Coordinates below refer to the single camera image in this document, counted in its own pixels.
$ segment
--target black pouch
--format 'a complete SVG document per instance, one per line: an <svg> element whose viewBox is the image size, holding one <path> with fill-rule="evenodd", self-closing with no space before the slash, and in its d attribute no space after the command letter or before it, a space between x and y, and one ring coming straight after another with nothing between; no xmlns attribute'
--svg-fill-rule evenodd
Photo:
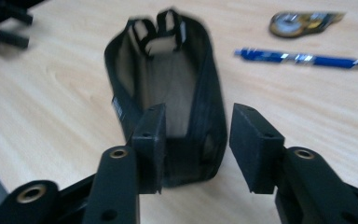
<svg viewBox="0 0 358 224"><path fill-rule="evenodd" d="M104 56L127 141L149 107L166 105L163 185L214 177L225 152L227 126L204 27L172 9L158 14L157 27L148 19L129 20Z"/></svg>

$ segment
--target pen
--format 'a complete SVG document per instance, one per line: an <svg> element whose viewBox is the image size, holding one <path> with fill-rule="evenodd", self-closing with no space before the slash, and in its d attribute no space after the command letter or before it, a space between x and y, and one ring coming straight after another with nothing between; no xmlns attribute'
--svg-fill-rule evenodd
<svg viewBox="0 0 358 224"><path fill-rule="evenodd" d="M240 55L247 61L270 63L295 63L318 66L358 69L358 59L338 58L331 56L312 55L308 53L285 53L263 49L236 49L235 55Z"/></svg>

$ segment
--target tabletop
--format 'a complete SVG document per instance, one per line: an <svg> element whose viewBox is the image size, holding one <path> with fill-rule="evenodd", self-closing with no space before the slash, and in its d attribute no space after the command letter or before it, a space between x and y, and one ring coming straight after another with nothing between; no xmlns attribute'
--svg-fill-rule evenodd
<svg viewBox="0 0 358 224"><path fill-rule="evenodd" d="M30 27L1 26L30 37L26 50L0 45L0 180L7 189L36 179L60 189L96 172L102 153L124 145L103 51L133 16L175 8L201 21L230 124L234 103L256 108L285 136L286 147L320 153L358 187L358 70L251 63L242 47L358 58L358 1L47 1ZM317 35L269 33L279 11L345 12ZM217 176L161 195L141 195L142 223L280 223L273 195L250 193L227 146Z"/></svg>

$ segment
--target pen grip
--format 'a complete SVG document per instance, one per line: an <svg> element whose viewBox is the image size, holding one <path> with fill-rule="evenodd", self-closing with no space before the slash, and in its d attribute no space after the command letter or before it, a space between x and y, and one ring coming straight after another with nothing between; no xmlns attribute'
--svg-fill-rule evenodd
<svg viewBox="0 0 358 224"><path fill-rule="evenodd" d="M320 65L320 66L340 67L340 68L350 69L354 66L354 62L355 62L354 59L327 58L327 57L317 56L313 64Z"/></svg>

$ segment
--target wooden table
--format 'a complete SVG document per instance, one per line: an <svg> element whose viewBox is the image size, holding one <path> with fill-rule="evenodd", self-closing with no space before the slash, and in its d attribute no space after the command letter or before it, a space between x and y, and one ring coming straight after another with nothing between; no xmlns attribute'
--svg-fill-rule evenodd
<svg viewBox="0 0 358 224"><path fill-rule="evenodd" d="M101 154L124 144L111 106L103 51L128 17L175 5L208 27L231 121L234 103L260 111L287 147L311 148L358 187L358 71L247 63L235 48L253 47L358 58L358 2L47 1L34 24L3 27L31 37L30 47L0 45L0 179L8 191L35 179L63 189L96 172ZM343 11L324 33L285 40L268 32L278 11ZM279 223L272 195L247 189L229 147L211 181L141 196L143 223Z"/></svg>

